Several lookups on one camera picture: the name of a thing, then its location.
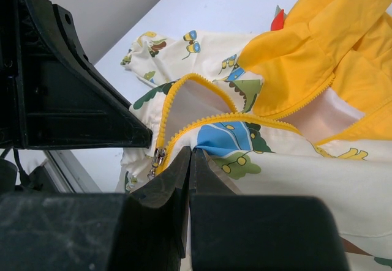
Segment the cream dinosaur print hooded jacket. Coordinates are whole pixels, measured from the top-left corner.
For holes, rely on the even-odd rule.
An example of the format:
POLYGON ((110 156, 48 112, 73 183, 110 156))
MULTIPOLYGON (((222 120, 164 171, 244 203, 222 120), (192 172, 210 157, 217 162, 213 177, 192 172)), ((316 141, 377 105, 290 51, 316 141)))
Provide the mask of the cream dinosaur print hooded jacket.
POLYGON ((124 149, 117 189, 200 149, 238 194, 312 195, 353 270, 391 267, 391 0, 298 0, 269 32, 146 32, 122 65, 151 90, 130 106, 153 133, 124 149))

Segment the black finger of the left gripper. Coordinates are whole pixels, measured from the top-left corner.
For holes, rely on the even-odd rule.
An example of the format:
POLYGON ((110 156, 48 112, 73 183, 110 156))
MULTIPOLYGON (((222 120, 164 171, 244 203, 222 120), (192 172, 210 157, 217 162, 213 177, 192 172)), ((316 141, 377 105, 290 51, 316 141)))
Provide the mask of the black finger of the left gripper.
POLYGON ((15 0, 15 11, 17 147, 149 147, 151 130, 89 62, 72 14, 49 0, 15 0))

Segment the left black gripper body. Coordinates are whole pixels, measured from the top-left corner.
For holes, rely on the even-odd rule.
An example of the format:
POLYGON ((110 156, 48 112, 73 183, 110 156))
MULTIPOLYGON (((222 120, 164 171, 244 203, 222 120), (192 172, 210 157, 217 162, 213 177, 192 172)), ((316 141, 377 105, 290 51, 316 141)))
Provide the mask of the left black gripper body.
POLYGON ((25 146, 19 0, 1 0, 1 148, 25 146))

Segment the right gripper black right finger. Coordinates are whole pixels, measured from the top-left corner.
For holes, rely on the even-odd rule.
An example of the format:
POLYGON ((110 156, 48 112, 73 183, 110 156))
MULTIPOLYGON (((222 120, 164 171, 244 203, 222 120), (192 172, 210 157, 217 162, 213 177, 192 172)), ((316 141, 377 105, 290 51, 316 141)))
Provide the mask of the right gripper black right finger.
POLYGON ((237 195, 200 149, 190 162, 194 270, 348 270, 327 206, 311 196, 237 195))

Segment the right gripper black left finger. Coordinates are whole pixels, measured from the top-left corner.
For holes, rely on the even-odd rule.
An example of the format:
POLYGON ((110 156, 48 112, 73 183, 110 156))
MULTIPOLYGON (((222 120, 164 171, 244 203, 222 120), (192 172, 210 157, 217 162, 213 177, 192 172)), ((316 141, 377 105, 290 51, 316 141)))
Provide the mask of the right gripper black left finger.
POLYGON ((1 195, 1 269, 179 270, 190 157, 129 194, 1 195))

